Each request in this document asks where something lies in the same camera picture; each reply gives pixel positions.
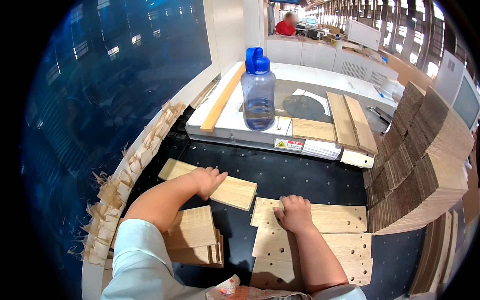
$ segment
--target stacked boards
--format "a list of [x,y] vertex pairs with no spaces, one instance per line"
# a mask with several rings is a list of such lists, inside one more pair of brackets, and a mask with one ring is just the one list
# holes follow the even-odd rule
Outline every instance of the stacked boards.
[[468,190],[473,147],[465,122],[433,89],[408,83],[372,169],[363,173],[369,232],[422,228]]
[[410,288],[410,297],[435,294],[438,285],[447,283],[455,255],[458,214],[444,213],[427,225],[420,264]]
[[292,136],[335,143],[349,150],[377,154],[377,144],[357,100],[327,92],[333,124],[293,118]]
[[[196,166],[169,158],[158,177],[163,180],[171,180],[190,173],[196,168]],[[209,192],[209,196],[214,201],[249,211],[256,190],[257,184],[254,182],[227,176],[218,187]]]
[[[252,256],[250,286],[303,291],[300,258],[295,235],[285,230],[273,208],[279,200],[256,198],[250,225],[258,227]],[[311,205],[314,225],[340,261],[350,283],[370,283],[372,236],[367,230],[364,206]]]
[[162,237],[172,262],[223,268],[223,236],[213,225],[209,205],[178,211]]

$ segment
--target black work table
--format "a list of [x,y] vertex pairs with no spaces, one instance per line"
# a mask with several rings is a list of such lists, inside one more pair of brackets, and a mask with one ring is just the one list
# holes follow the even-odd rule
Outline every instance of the black work table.
[[[367,205],[358,167],[338,160],[209,144],[190,140],[181,131],[171,131],[139,177],[123,214],[142,192],[163,182],[158,174],[168,158],[200,167],[218,166],[220,172],[228,171],[233,177],[256,182],[258,197],[278,199],[296,194],[317,204]],[[240,284],[248,285],[255,261],[252,249],[257,228],[250,226],[254,205],[247,212],[194,196],[181,209],[206,204],[212,207],[214,225],[224,236],[225,267],[174,263],[175,278],[187,286],[209,288],[236,274]],[[424,233],[425,228],[372,237],[372,279],[369,285],[361,287],[368,299],[390,300],[408,292],[420,260]]]

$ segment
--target warning label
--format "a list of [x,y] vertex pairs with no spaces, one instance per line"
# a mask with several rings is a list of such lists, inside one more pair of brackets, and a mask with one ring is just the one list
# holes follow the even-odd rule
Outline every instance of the warning label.
[[301,151],[303,148],[302,143],[282,139],[275,139],[275,143],[273,144],[273,146],[275,148],[288,149],[293,151]]

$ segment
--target computer monitor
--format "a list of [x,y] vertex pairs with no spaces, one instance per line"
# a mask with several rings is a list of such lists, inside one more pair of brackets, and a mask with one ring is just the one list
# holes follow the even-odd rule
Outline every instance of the computer monitor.
[[445,50],[434,89],[460,115],[470,131],[474,131],[480,115],[479,92],[464,64]]

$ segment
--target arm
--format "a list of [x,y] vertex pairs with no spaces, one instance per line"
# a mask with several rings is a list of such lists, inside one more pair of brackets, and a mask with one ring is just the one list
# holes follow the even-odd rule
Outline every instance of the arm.
[[334,286],[348,284],[338,259],[312,222],[310,201],[291,195],[280,197],[285,211],[274,212],[283,226],[295,234],[300,255],[301,273],[310,294]]
[[196,168],[192,172],[165,181],[144,192],[130,206],[124,220],[141,219],[165,232],[172,225],[180,207],[193,195],[203,200],[218,186],[228,173],[219,174],[217,168]]

